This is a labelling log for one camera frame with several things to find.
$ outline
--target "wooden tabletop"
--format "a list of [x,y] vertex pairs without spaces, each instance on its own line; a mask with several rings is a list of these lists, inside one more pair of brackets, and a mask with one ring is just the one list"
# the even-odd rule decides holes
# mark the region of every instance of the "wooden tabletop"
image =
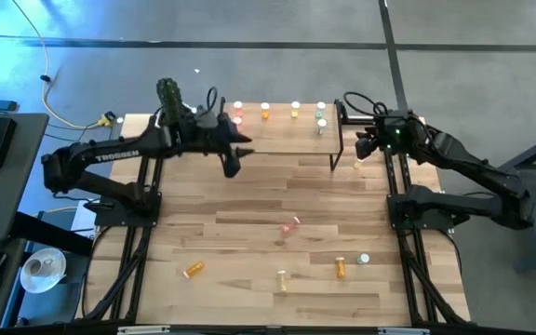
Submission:
[[[123,134],[139,133],[147,117],[127,115]],[[242,159],[231,180],[222,176],[216,156],[166,161],[161,218],[149,247],[137,322],[408,325],[398,244],[384,201],[383,157],[376,152],[353,168],[356,129],[343,129],[345,151],[333,173],[321,155],[253,154]],[[139,165],[140,159],[115,162],[111,176],[135,181]],[[434,167],[411,162],[409,168],[414,183],[439,190]],[[285,238],[281,227],[294,216],[301,225]],[[115,280],[125,234],[114,227],[100,241],[87,279],[87,310]],[[436,231],[424,231],[423,242],[432,281],[468,319],[453,246]],[[368,264],[355,264],[361,253],[370,256]],[[346,259],[343,280],[336,278],[336,257]],[[182,271],[196,261],[205,268],[186,279]],[[287,271],[287,293],[278,290],[279,270]],[[131,281],[127,287],[122,313]],[[425,315],[419,285],[416,292]]]
[[[253,139],[241,145],[253,148],[258,154],[337,154],[341,149],[336,110],[327,104],[323,119],[326,129],[317,134],[315,103],[302,103],[299,115],[291,117],[290,103],[270,103],[268,119],[261,118],[259,103],[243,103],[243,122],[240,132]],[[224,111],[235,116],[233,106],[227,103]]]

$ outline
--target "white bottle cap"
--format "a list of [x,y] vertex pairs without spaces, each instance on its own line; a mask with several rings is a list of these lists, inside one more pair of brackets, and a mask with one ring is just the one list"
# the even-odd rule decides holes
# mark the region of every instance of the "white bottle cap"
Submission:
[[361,262],[363,262],[363,263],[368,262],[369,261],[369,255],[368,254],[361,254],[361,256],[359,256],[359,260],[361,260]]

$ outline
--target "yellow cable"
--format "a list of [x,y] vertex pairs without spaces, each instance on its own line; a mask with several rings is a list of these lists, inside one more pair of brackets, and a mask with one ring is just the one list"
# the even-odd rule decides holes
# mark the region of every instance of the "yellow cable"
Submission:
[[[45,41],[43,40],[43,37],[41,36],[41,34],[38,32],[38,29],[36,29],[36,27],[34,26],[33,22],[28,18],[28,15],[26,15],[24,10],[20,7],[20,5],[18,5],[16,0],[11,0],[11,1],[14,3],[14,5],[16,5],[16,7],[20,10],[20,12],[24,16],[24,18],[26,18],[28,23],[30,23],[30,25],[33,27],[34,32],[38,36],[38,40],[41,42],[41,45],[43,46],[43,49],[45,50],[45,56],[47,57],[47,67],[45,68],[45,75],[48,77],[49,57],[48,57],[47,46],[45,46]],[[42,90],[42,93],[41,93],[41,101],[43,102],[43,105],[45,105],[45,108],[47,108],[48,112],[51,113],[51,115],[55,116],[58,120],[60,120],[61,122],[63,122],[67,126],[73,127],[73,128],[76,128],[76,129],[92,129],[94,127],[99,127],[99,125],[96,124],[96,123],[94,125],[90,125],[90,126],[78,126],[78,125],[75,125],[75,124],[71,123],[70,121],[64,119],[63,117],[57,115],[55,112],[53,112],[53,109],[51,108],[51,106],[48,105],[48,102],[47,102],[48,92],[49,92],[49,90],[47,89],[47,82],[45,80],[43,80],[43,90]]]

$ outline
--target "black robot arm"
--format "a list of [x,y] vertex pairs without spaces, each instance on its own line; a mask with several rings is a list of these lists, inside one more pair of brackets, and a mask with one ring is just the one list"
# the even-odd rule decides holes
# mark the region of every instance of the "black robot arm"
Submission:
[[55,194],[77,188],[111,197],[131,208],[147,209],[150,203],[142,185],[112,181],[87,172],[86,168],[137,156],[168,159],[183,153],[217,154],[221,157],[225,177],[234,177],[241,168],[239,158],[253,150],[232,148],[232,143],[250,142],[251,139],[239,134],[236,125],[223,112],[224,100],[221,100],[221,110],[216,115],[211,110],[214,102],[208,104],[207,109],[199,106],[196,110],[182,104],[179,89],[170,79],[161,79],[157,91],[163,107],[150,117],[140,136],[74,143],[44,155],[41,161],[45,186]]
[[357,158],[364,159],[376,149],[387,147],[392,154],[406,154],[418,164],[427,162],[438,168],[455,170],[497,195],[479,199],[437,194],[414,185],[396,198],[397,215],[415,220],[430,209],[439,209],[452,215],[454,225],[468,220],[469,215],[490,217],[511,229],[525,229],[532,225],[534,204],[516,171],[499,170],[488,160],[475,157],[460,141],[425,125],[412,111],[374,115],[374,121],[375,127],[357,133]]

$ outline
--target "concrete floor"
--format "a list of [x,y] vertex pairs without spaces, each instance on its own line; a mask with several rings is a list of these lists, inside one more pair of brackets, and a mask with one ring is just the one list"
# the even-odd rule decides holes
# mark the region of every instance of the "concrete floor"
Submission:
[[[385,42],[377,0],[19,3],[45,37]],[[387,5],[397,43],[536,45],[536,0],[388,0]],[[34,36],[8,0],[0,0],[0,35]],[[57,76],[49,102],[80,124],[108,110],[152,112],[158,105],[154,84],[161,76],[174,77],[191,103],[200,103],[216,86],[228,100],[333,101],[356,90],[396,107],[386,50],[54,47],[49,53]],[[409,106],[473,154],[501,164],[536,141],[536,52],[401,51],[398,58]],[[40,47],[0,45],[0,99],[17,101],[21,113],[44,113],[38,79],[44,66]],[[85,139],[105,139],[107,131],[94,130]],[[47,133],[79,134],[55,128]],[[64,144],[46,138],[40,154]],[[93,170],[108,173],[109,167]],[[41,179],[40,164],[35,164],[21,210],[68,204],[53,200]],[[440,171],[440,179],[447,193],[477,189],[456,173]],[[536,194],[536,175],[531,179]],[[529,254],[528,234],[482,219],[457,229],[466,296],[477,323],[536,330],[536,272],[519,275],[512,268],[513,261]]]

